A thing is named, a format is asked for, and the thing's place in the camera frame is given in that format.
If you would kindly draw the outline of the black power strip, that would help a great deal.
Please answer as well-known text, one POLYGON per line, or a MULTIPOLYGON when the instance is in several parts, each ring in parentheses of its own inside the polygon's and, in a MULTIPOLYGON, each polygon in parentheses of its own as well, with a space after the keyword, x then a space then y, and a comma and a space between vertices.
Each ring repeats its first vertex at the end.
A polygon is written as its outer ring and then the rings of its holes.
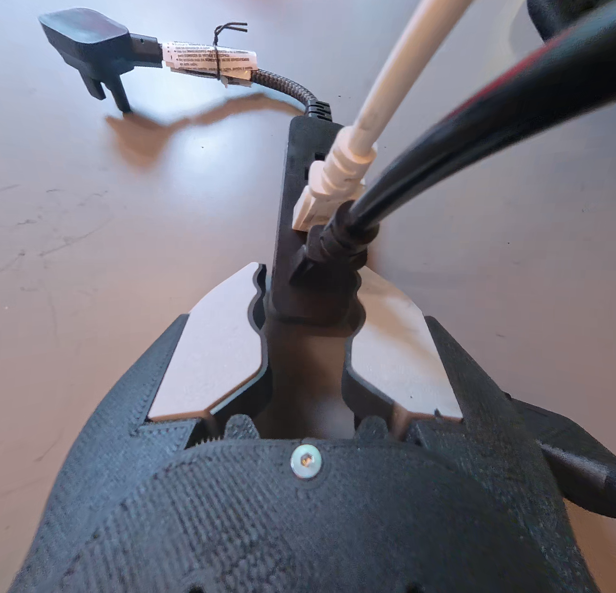
POLYGON ((313 327, 353 326, 358 317, 358 270, 365 266, 364 246, 350 260, 317 263, 299 273, 299 260, 324 260, 318 250, 319 234, 329 217, 309 232, 292 225, 296 202, 304 186, 320 173, 325 158, 342 126, 332 120, 328 103, 287 78, 259 69, 249 51, 231 50, 219 44, 224 30, 247 32, 246 22, 227 22, 214 30, 212 45, 161 44, 155 37, 134 34, 126 26, 88 8, 70 8, 39 16, 49 43, 65 63, 81 75, 88 92, 96 99, 113 97, 123 114, 132 112, 121 76, 136 67, 162 68, 227 81, 230 85, 257 84, 292 97, 304 107, 289 125, 285 170, 278 212, 278 228, 269 296, 271 313, 280 321, 313 327))

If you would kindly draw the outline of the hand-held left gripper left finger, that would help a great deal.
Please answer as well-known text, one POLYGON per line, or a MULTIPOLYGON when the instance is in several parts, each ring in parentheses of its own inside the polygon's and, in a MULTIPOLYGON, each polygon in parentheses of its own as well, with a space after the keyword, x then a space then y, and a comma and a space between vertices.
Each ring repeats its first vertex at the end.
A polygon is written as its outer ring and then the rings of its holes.
POLYGON ((213 417, 260 381, 267 366, 266 273, 264 264, 249 263, 190 310, 150 420, 213 417))

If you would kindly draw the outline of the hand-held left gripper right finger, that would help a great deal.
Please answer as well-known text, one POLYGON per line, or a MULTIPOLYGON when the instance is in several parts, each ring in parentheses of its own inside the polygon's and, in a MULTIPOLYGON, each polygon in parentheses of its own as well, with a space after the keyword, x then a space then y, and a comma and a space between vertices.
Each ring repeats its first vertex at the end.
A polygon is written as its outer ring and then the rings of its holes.
POLYGON ((412 417, 462 420, 423 312, 368 267, 358 276, 357 328, 346 343, 343 373, 349 408, 357 417, 390 418, 398 406, 412 417))

